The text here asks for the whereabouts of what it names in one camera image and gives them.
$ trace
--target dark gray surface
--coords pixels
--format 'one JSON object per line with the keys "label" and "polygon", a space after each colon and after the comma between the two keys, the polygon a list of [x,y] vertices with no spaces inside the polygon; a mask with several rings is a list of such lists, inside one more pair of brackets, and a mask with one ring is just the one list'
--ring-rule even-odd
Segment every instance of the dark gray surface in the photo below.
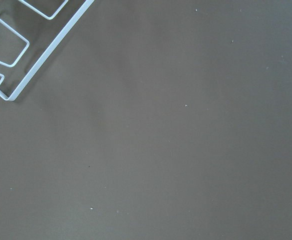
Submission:
{"label": "dark gray surface", "polygon": [[0,99],[3,239],[292,239],[292,2],[98,0]]}

